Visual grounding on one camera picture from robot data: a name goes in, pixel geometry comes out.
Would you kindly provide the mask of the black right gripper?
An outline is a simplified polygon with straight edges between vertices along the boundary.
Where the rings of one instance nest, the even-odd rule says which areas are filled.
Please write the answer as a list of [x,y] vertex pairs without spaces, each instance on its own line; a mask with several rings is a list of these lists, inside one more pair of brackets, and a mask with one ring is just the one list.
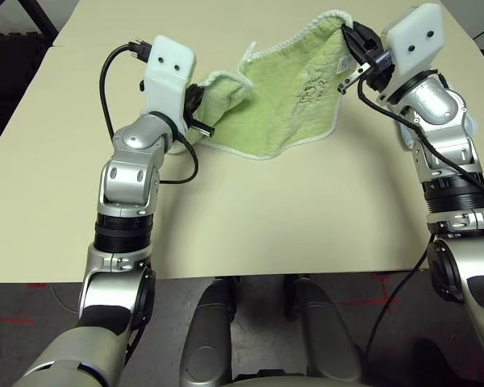
[[341,30],[358,66],[337,86],[337,91],[345,94],[357,81],[366,81],[374,91],[384,91],[392,78],[394,65],[390,52],[382,49],[380,37],[361,23],[354,23],[353,28],[343,24]]

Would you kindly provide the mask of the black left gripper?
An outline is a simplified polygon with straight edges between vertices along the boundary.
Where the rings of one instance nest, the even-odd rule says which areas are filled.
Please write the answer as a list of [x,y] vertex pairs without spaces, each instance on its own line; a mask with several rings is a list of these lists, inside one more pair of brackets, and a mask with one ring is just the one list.
[[194,117],[195,111],[200,107],[205,88],[199,85],[190,85],[186,89],[184,104],[184,120],[188,128],[193,128],[206,137],[212,137],[215,129]]

